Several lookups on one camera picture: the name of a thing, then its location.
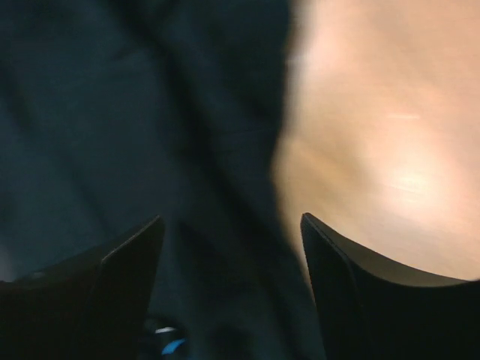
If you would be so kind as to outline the black t shirt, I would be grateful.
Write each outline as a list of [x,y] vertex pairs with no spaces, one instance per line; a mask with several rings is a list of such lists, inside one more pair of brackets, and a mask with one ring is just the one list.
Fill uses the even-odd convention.
[[193,359],[323,359],[271,177],[288,1],[3,1],[1,265],[160,215],[150,308]]

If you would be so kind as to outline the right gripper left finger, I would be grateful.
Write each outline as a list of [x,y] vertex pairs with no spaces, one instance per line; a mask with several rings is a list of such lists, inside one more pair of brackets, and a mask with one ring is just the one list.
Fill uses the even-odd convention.
[[119,238],[1,282],[2,359],[135,359],[158,268],[155,217]]

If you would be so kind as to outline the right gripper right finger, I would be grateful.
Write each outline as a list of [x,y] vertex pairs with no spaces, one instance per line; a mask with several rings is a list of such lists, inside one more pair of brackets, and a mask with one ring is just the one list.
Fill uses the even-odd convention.
[[478,359],[479,282],[432,274],[310,213],[301,235],[328,359]]

